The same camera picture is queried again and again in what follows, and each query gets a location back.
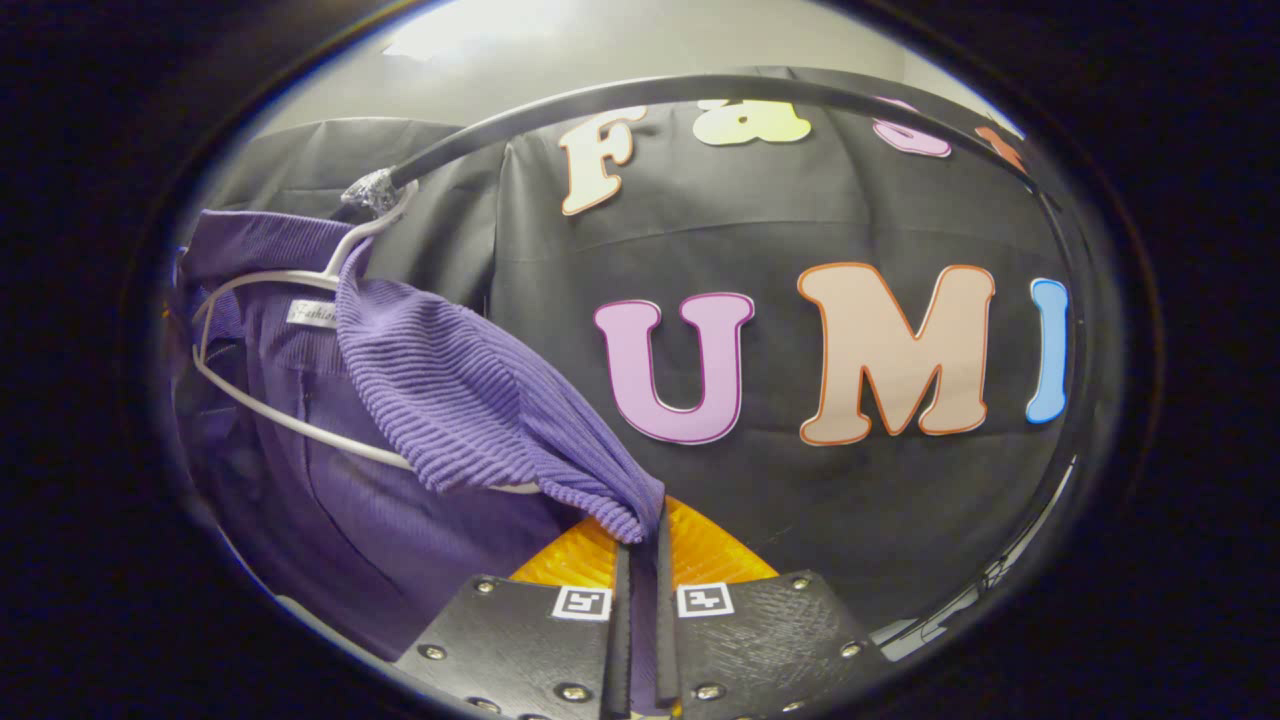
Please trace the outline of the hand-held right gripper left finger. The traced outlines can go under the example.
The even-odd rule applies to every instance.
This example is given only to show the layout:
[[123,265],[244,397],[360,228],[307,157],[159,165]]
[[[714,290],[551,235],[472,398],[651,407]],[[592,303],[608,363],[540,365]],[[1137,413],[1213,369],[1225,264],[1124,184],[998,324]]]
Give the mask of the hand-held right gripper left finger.
[[509,577],[467,579],[397,660],[485,720],[625,720],[630,553],[584,520]]

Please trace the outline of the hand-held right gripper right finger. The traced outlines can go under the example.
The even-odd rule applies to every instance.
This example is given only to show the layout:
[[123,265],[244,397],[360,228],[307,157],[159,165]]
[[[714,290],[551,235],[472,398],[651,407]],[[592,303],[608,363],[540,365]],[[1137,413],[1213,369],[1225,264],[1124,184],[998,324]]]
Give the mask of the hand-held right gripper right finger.
[[657,550],[657,700],[678,717],[818,717],[890,661],[813,570],[776,571],[667,498]]

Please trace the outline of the purple ribbed shirt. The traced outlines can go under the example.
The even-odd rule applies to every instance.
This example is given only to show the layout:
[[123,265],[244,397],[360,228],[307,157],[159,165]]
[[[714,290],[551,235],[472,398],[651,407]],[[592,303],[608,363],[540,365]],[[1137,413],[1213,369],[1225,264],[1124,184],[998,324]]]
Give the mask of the purple ribbed shirt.
[[255,272],[320,272],[349,225],[206,210],[175,269],[187,318],[174,405],[197,496],[268,593],[390,665],[461,585],[508,577],[582,520],[636,544],[664,488],[549,363],[467,307],[365,268],[338,291],[242,286],[218,300],[207,366],[285,414],[390,450],[410,471],[270,421],[193,365],[197,307]]

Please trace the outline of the white hanger with taped hook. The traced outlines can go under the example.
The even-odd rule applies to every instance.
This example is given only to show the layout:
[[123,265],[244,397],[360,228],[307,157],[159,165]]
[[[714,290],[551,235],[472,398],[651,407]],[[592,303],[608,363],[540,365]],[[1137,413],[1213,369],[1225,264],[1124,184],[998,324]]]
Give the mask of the white hanger with taped hook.
[[370,222],[356,225],[353,229],[348,231],[339,243],[335,246],[333,254],[330,255],[326,265],[320,272],[307,272],[307,270],[279,270],[279,272],[255,272],[244,275],[236,277],[220,286],[218,286],[198,306],[195,313],[195,318],[204,322],[201,325],[201,334],[198,343],[192,347],[192,359],[195,369],[210,383],[218,387],[228,397],[237,401],[241,406],[247,407],[250,411],[259,414],[260,416],[276,423],[285,429],[293,430],[306,438],[310,438],[321,445],[338,448],[339,451],[352,454],[366,460],[380,462],[383,465],[397,468],[401,470],[410,471],[412,466],[408,461],[401,457],[398,454],[390,450],[383,450],[374,447],[371,445],[361,443],[346,436],[337,434],[330,430],[325,430],[320,427],[302,421],[296,416],[285,414],[273,406],[261,402],[238,389],[229,380],[223,379],[219,374],[209,368],[207,364],[207,345],[210,329],[212,325],[212,310],[223,296],[229,295],[233,290],[238,290],[242,286],[248,284],[261,284],[261,283],[280,283],[280,284],[297,284],[302,287],[310,287],[315,290],[325,290],[335,292],[340,284],[340,269],[346,264],[348,256],[355,250],[355,247],[365,240],[380,234],[381,232],[393,227],[406,211],[408,204],[416,197],[419,192],[419,184],[415,179],[408,182],[403,188],[394,186],[392,181],[392,169],[385,168],[375,170],[352,183],[343,195],[340,196],[342,202],[346,208],[353,208],[356,210],[364,209],[370,210],[375,214],[375,218]]

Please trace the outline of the black metal clothes rack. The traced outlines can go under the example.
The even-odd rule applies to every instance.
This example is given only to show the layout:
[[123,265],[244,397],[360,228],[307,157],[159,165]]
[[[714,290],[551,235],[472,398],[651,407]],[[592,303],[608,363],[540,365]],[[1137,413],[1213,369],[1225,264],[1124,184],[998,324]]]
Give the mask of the black metal clothes rack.
[[635,79],[479,122],[485,311],[650,474],[902,661],[956,634],[1073,487],[1091,222],[1042,151],[833,72]]

